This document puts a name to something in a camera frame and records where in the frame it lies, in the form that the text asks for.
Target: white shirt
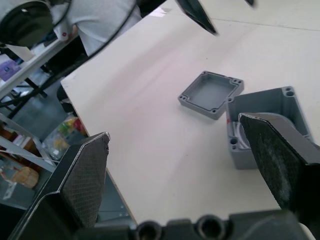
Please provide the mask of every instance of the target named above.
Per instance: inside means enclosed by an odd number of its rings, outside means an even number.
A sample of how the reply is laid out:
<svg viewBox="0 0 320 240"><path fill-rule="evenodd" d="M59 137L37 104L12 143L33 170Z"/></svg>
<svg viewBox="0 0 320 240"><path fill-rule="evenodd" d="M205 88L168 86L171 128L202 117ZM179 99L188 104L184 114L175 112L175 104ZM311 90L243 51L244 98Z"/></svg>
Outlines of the white shirt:
<svg viewBox="0 0 320 240"><path fill-rule="evenodd" d="M77 26L79 36L87 55L99 49L119 28L135 5L131 17L117 37L141 20L136 0L72 0L66 18L54 29L61 41L68 40L73 25ZM66 11L67 3L51 9L53 22L57 22Z"/></svg>

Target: table surface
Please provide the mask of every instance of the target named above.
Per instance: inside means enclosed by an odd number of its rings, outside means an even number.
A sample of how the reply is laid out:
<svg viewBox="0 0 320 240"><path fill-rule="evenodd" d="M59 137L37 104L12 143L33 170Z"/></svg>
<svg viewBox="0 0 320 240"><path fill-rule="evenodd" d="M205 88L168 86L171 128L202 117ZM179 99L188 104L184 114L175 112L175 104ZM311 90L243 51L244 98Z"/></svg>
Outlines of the table surface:
<svg viewBox="0 0 320 240"><path fill-rule="evenodd" d="M320 2L287 17L286 4L298 1L259 2L245 14L228 5L236 16L214 19L218 37L178 8L147 16L62 81L88 133L110 133L107 169L138 223L278 208L258 170L235 169L225 114L212 120L178 102L204 70L244 80L244 94L293 86L320 143L320 32L300 29L306 18L320 27ZM280 7L268 15L265 5Z"/></svg>
<svg viewBox="0 0 320 240"><path fill-rule="evenodd" d="M20 67L21 70L15 75L9 78L3 85L0 86L0 99L6 96L12 89L17 85L21 84L26 78L28 78L34 71L39 69L48 60L50 60L54 55L61 51L66 44L60 40L55 40L48 46L44 47L41 43L31 51L35 54L33 58L29 61L23 62Z"/></svg>

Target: mounting hole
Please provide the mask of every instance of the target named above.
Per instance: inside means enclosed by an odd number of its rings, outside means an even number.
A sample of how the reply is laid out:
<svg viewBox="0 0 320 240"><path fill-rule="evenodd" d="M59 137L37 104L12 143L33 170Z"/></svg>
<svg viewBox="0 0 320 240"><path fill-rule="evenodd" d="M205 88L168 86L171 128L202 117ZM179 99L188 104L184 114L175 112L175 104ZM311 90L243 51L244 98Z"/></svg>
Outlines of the mounting hole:
<svg viewBox="0 0 320 240"><path fill-rule="evenodd" d="M161 226L155 222L142 223L136 230L137 240L159 240Z"/></svg>
<svg viewBox="0 0 320 240"><path fill-rule="evenodd" d="M287 95L288 97L292 97L295 94L293 91L288 91L285 95Z"/></svg>
<svg viewBox="0 0 320 240"><path fill-rule="evenodd" d="M226 235L224 223L216 216L202 217L197 223L197 230L204 239L222 240Z"/></svg>
<svg viewBox="0 0 320 240"><path fill-rule="evenodd" d="M237 142L238 142L238 139L236 139L235 137L233 137L233 138L230 139L230 143L231 143L232 145L236 145Z"/></svg>

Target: gray floor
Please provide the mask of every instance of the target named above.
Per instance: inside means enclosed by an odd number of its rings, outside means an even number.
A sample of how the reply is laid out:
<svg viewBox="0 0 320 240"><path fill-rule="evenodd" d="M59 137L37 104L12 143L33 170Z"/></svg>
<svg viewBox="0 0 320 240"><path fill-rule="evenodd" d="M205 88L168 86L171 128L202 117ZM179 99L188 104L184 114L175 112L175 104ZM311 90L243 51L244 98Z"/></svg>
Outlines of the gray floor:
<svg viewBox="0 0 320 240"><path fill-rule="evenodd" d="M43 83L47 78L48 76L41 70L30 77L36 84ZM37 97L30 99L13 118L16 123L27 129L42 141L68 116L62 109L56 97L59 86L60 83L56 82L45 90L48 94L47 98L38 95ZM31 89L16 88L16 90L24 92L30 91ZM4 114L9 113L8 110L3 108L0 109L0 112ZM51 174L45 170L41 172L39 183L34 190L38 191L50 175ZM104 225L106 226L130 225L130 227L134 227L134 223L108 174L105 179L105 193L102 198L97 222L105 222Z"/></svg>

